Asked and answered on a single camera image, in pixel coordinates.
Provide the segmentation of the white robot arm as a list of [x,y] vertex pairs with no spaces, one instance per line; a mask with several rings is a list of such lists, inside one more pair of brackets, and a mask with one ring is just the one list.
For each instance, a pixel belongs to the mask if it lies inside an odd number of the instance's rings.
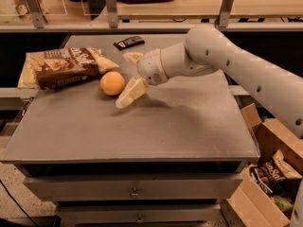
[[297,138],[303,136],[303,78],[236,46],[213,25],[200,24],[181,43],[142,56],[127,54],[125,59],[136,65],[139,78],[130,79],[118,97],[120,109],[146,94],[151,85],[221,69]]

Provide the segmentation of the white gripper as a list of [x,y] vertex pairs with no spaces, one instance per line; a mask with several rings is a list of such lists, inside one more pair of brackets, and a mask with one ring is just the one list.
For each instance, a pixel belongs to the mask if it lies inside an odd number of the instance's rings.
[[116,100],[119,109],[125,108],[135,100],[147,93],[150,85],[166,83],[169,78],[166,75],[161,62],[161,50],[155,49],[146,54],[140,52],[127,52],[123,58],[137,66],[142,79],[131,78],[125,89]]

